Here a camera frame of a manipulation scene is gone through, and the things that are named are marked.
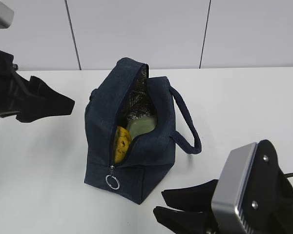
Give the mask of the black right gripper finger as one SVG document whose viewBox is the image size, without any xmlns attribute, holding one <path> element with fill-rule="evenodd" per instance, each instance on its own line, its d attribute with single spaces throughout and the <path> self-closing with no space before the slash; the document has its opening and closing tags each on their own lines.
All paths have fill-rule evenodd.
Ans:
<svg viewBox="0 0 293 234">
<path fill-rule="evenodd" d="M 212 229 L 212 218 L 207 213 L 182 212 L 155 207 L 153 214 L 158 223 L 175 234 L 206 234 Z"/>
<path fill-rule="evenodd" d="M 165 203 L 174 209 L 185 212 L 211 211 L 211 200 L 218 179 L 188 188 L 169 189 L 162 191 Z"/>
</svg>

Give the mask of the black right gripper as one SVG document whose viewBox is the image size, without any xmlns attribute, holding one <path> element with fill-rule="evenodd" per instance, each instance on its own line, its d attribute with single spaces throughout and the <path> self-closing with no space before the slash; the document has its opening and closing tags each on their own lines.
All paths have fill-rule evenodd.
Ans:
<svg viewBox="0 0 293 234">
<path fill-rule="evenodd" d="M 242 209 L 253 234 L 293 234 L 293 186 L 269 140 L 257 143 Z"/>
</svg>

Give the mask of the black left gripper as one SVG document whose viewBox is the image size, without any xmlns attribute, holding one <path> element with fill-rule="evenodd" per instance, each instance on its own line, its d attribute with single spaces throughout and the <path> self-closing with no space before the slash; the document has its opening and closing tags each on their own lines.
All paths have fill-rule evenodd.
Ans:
<svg viewBox="0 0 293 234">
<path fill-rule="evenodd" d="M 43 80 L 24 79 L 16 72 L 12 54 L 0 51 L 0 118 L 16 116 L 21 123 L 71 115 L 75 101 L 50 88 Z"/>
</svg>

